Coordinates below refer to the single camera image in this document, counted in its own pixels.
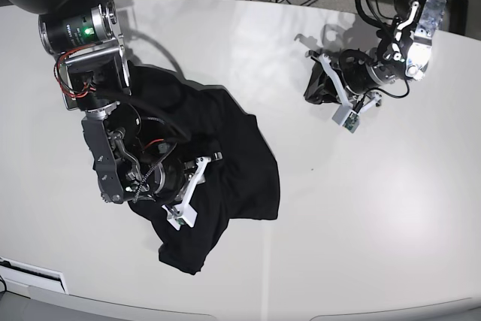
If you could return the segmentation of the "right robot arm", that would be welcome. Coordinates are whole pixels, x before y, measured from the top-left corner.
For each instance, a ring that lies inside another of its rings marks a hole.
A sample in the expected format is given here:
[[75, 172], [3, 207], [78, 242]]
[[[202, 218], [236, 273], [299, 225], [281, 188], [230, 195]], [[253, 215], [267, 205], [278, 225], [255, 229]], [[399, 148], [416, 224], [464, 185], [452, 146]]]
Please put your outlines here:
[[8, 0], [38, 16], [45, 51], [68, 109], [84, 112], [83, 136], [102, 198], [188, 204], [202, 178], [177, 156], [189, 133], [132, 90], [113, 0]]

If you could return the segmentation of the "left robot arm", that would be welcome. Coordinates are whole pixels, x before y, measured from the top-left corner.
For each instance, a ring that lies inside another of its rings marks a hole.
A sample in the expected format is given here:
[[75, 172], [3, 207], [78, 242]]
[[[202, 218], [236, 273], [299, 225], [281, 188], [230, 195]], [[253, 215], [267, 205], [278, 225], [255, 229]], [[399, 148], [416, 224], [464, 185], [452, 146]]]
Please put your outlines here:
[[315, 65], [304, 92], [307, 102], [340, 104], [345, 95], [356, 105], [364, 104], [387, 84], [425, 76], [447, 0], [393, 0], [395, 13], [389, 22], [381, 19], [375, 1], [355, 0], [355, 7], [361, 19], [376, 28], [378, 45], [368, 52], [310, 51]]

